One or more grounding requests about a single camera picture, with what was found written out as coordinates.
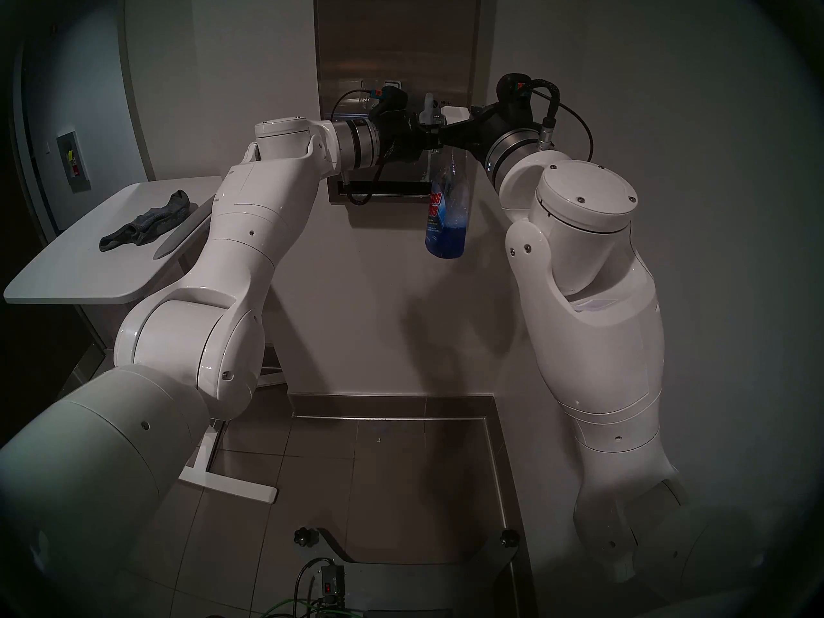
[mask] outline metal wall plate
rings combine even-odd
[[[346,91],[388,81],[402,84],[411,109],[423,108],[427,92],[445,105],[468,106],[479,16],[480,0],[315,0],[321,117],[329,118]],[[352,95],[335,118],[364,116],[373,103]],[[426,171],[426,153],[416,163],[387,164],[372,201],[428,203]],[[368,192],[374,173],[365,168],[330,177],[330,202],[345,203],[341,186],[349,183],[358,189],[369,182]]]

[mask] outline tile floor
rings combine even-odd
[[[301,526],[324,527],[354,560],[393,563],[468,559],[501,527],[479,419],[292,418],[285,386],[265,388],[229,424],[212,471],[278,497],[175,483],[119,573],[119,615],[257,616],[293,593]]]

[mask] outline gray cloth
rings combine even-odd
[[[162,208],[150,208],[131,223],[100,239],[100,252],[113,250],[125,243],[136,246],[151,243],[164,232],[181,225],[197,207],[197,203],[189,203],[189,197],[183,190],[178,190]]]

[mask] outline green cable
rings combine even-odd
[[[312,612],[310,612],[310,613],[313,613],[313,612],[329,612],[329,613],[333,613],[333,614],[348,615],[348,616],[351,616],[353,618],[363,618],[363,616],[360,615],[360,614],[354,614],[353,612],[344,612],[341,609],[325,609],[324,607],[312,607],[312,605],[309,602],[303,600],[302,598],[297,599],[297,601],[300,602],[302,605],[310,607],[312,609]],[[269,615],[270,613],[272,613],[272,611],[274,611],[275,609],[277,609],[281,605],[287,604],[288,602],[293,602],[293,599],[292,598],[287,598],[286,600],[282,600],[281,602],[278,602],[278,603],[272,605],[269,609],[267,609],[265,612],[263,612],[263,614],[261,615],[260,618],[266,618],[266,616]]]

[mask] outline white table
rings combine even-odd
[[[152,243],[143,246],[127,243],[107,252],[100,252],[100,239],[150,208],[166,205],[177,190],[183,190],[189,201],[202,206],[211,201],[221,182],[219,176],[211,176],[126,186],[48,244],[6,287],[3,297],[9,303],[72,305],[121,304],[144,297],[192,241],[209,228],[209,218],[193,224],[188,236],[158,259],[154,258],[155,253],[166,239],[174,237],[176,228]],[[284,382],[283,373],[277,372],[260,377],[258,385]],[[209,472],[224,427],[224,421],[212,421],[200,443],[194,467],[184,467],[181,479],[211,490],[272,503],[278,493],[274,487]]]

